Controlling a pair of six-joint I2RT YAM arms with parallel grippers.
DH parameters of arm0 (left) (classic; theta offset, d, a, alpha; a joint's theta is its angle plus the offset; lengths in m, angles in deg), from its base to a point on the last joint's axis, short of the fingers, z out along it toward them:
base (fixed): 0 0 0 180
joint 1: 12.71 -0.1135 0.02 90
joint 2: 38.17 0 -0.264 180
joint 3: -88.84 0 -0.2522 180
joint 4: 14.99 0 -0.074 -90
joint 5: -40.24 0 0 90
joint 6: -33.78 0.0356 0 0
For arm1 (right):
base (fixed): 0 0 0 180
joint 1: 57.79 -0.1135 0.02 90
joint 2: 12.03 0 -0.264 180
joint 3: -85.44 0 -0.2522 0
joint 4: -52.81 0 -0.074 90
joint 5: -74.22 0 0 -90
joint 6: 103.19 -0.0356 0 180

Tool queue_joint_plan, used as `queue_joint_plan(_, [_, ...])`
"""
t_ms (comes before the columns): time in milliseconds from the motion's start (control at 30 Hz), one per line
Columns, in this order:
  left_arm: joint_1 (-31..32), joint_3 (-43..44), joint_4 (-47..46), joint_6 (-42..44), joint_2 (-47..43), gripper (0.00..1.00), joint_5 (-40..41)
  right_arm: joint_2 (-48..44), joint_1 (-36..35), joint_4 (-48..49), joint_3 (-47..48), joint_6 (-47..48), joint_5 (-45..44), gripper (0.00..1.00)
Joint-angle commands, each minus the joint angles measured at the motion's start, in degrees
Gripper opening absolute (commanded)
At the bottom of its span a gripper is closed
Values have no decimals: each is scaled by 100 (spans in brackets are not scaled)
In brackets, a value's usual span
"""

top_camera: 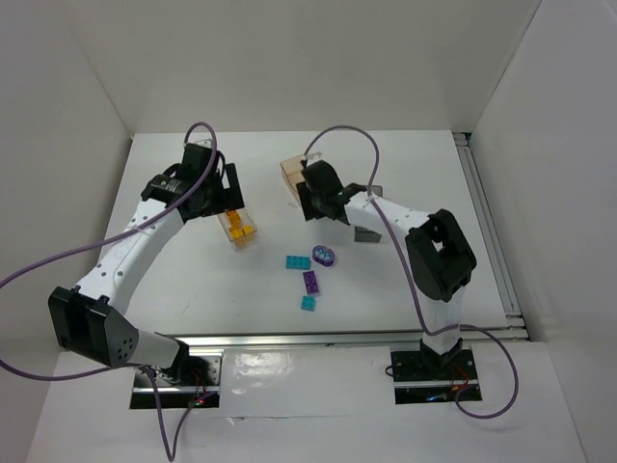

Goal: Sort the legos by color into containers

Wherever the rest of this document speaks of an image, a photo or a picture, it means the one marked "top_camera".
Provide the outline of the yellow square lego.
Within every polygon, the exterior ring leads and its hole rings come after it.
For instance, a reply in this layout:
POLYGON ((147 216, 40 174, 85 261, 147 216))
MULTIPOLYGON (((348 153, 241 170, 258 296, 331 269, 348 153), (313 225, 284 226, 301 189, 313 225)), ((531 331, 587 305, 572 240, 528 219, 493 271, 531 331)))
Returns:
POLYGON ((232 241, 236 241, 244 236, 243 230, 240 227, 231 227, 229 234, 232 241))

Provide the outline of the purple lotus lego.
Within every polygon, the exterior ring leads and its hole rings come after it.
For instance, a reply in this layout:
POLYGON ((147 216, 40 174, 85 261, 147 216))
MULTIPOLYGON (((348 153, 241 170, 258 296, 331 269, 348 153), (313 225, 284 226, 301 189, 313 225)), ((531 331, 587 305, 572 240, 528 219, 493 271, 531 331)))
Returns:
POLYGON ((331 267, 335 263, 335 252, 324 245, 317 245, 312 248, 312 259, 325 267, 331 267))

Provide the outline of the teal 2x4 lego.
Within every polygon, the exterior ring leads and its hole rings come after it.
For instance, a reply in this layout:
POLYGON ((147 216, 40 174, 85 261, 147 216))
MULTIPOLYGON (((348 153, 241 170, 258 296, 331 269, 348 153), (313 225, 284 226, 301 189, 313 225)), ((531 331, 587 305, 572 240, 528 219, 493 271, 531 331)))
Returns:
POLYGON ((285 257, 285 268, 308 271, 311 268, 311 258, 306 256, 288 255, 285 257))

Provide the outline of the teal 2x2 lego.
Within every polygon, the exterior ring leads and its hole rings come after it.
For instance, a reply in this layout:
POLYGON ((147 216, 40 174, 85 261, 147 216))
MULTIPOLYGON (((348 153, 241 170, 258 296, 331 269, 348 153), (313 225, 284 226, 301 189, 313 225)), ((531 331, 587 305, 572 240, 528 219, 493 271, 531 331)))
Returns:
POLYGON ((316 308, 316 298, 310 295, 304 295, 301 300, 300 309, 306 312, 314 312, 316 308))

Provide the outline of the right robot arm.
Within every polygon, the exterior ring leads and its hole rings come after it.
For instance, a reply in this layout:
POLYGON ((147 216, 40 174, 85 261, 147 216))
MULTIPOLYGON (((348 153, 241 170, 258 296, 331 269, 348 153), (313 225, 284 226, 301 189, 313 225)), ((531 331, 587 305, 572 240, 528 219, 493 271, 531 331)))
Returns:
POLYGON ((454 215, 416 211, 357 183, 344 186, 324 160, 302 166, 297 191, 306 220, 328 218, 390 238, 422 330, 421 361, 432 373, 449 368, 462 349, 463 299, 477 265, 454 215))

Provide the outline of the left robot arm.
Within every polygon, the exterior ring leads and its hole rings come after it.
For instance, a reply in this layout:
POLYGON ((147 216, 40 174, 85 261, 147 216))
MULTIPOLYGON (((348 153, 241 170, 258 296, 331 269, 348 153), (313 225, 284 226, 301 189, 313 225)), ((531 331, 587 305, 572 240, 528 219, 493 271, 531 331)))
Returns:
POLYGON ((140 330, 125 313, 150 266, 187 222, 243 205, 235 165, 211 147, 186 145, 181 161, 142 191, 128 236, 73 287, 58 286, 49 296, 59 345, 108 368, 149 366, 171 384, 207 383, 210 364, 191 355, 187 343, 140 330))

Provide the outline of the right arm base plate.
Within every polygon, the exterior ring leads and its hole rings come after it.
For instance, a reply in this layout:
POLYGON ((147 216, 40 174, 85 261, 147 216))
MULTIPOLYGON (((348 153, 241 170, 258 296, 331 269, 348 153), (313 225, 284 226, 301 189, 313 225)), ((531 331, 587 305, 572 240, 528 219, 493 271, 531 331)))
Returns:
POLYGON ((473 354, 463 349, 441 371, 430 371, 419 351, 392 351, 385 374, 393 381, 397 405, 481 401, 482 393, 473 354))

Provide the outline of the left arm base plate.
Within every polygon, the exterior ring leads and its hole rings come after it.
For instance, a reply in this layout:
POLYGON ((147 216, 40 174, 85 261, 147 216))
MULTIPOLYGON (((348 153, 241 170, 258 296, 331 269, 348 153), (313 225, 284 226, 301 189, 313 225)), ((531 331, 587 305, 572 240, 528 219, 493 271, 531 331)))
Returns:
MULTIPOLYGON (((208 369, 193 367, 182 379, 172 379, 160 370, 154 371, 155 383, 160 394, 161 408, 186 409, 193 404, 196 409, 215 409, 220 406, 220 381, 223 352, 205 350, 197 356, 207 363, 208 369)), ((148 376, 135 372, 130 395, 131 410, 154 410, 154 390, 148 376)))

